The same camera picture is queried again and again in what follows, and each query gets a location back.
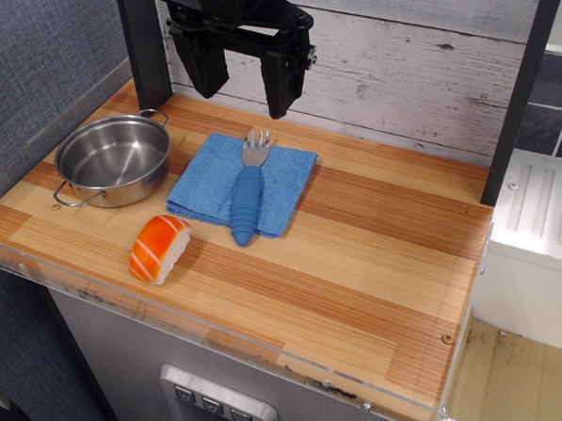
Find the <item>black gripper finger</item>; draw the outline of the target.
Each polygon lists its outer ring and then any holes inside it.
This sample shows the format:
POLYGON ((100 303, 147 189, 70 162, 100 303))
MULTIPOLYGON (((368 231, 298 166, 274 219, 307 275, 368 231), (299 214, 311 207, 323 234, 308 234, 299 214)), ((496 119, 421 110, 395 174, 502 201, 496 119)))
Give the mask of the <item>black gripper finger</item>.
POLYGON ((190 81, 203 98, 220 91, 229 79, 223 47, 201 37, 173 35, 174 46, 190 81))
POLYGON ((293 57, 274 52, 261 58, 261 67, 269 116, 278 120, 301 96, 305 70, 293 57))

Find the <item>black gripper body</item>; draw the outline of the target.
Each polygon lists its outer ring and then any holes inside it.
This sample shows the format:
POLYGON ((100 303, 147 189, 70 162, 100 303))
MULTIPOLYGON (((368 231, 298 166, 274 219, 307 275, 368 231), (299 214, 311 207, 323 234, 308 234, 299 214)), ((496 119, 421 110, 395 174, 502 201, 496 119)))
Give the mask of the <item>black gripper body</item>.
POLYGON ((162 0, 169 33, 187 47, 193 62, 207 49, 251 57, 281 54, 293 68, 308 71, 316 61, 310 43, 313 17, 288 0, 162 0))

